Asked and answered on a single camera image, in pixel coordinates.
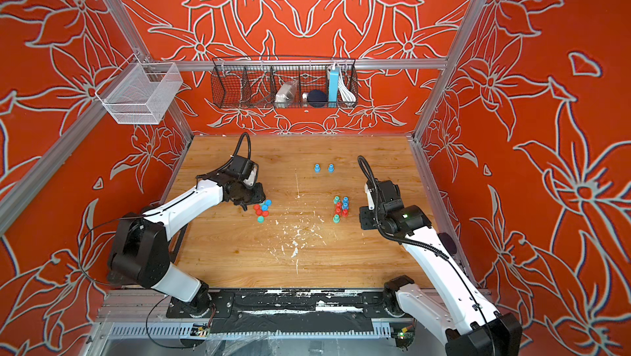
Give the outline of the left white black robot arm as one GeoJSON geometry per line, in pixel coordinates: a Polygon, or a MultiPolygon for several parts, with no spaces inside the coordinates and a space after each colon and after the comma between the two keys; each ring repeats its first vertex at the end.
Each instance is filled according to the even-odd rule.
{"type": "Polygon", "coordinates": [[[171,261],[171,239],[197,216],[221,203],[231,202],[243,211],[262,205],[266,195],[258,174],[259,165],[251,158],[251,138],[244,132],[227,162],[197,175],[195,185],[185,193],[141,214],[123,216],[113,238],[108,268],[134,285],[171,297],[192,316],[210,311],[207,283],[171,261]]]}

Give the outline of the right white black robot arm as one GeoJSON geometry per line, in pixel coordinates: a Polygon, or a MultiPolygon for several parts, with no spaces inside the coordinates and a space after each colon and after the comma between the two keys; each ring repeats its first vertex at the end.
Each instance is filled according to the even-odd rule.
{"type": "Polygon", "coordinates": [[[448,355],[516,355],[523,328],[511,313],[503,314],[473,285],[455,262],[418,206],[405,206],[399,186],[380,181],[365,157],[358,165],[366,177],[367,205],[361,207],[360,225],[375,229],[400,244],[414,258],[440,296],[424,295],[408,276],[385,283],[384,307],[392,316],[409,315],[445,347],[448,355]]]}

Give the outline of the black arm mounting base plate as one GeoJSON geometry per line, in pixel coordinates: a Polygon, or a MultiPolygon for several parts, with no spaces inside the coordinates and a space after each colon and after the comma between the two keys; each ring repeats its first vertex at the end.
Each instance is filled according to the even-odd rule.
{"type": "Polygon", "coordinates": [[[386,309],[381,289],[211,290],[210,306],[199,316],[172,300],[166,318],[210,324],[213,334],[341,334],[390,337],[415,319],[386,309]]]}

